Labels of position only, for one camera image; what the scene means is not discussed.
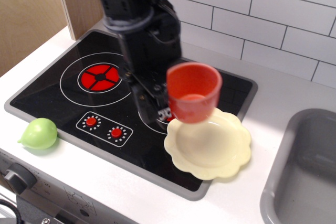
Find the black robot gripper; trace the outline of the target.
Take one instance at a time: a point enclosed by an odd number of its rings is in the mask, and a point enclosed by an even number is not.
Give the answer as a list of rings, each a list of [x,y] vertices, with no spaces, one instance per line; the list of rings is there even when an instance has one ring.
[[[118,39],[125,60],[123,77],[130,85],[142,121],[171,122],[175,116],[167,99],[166,71],[181,57],[176,14],[158,11],[148,24],[121,33]]]

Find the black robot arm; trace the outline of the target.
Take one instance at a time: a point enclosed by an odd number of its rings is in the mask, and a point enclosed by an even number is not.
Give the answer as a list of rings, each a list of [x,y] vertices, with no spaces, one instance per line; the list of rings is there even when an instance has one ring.
[[[141,119],[167,123],[166,72],[181,58],[180,21],[168,0],[100,0],[105,27],[124,56],[121,78],[133,94]]]

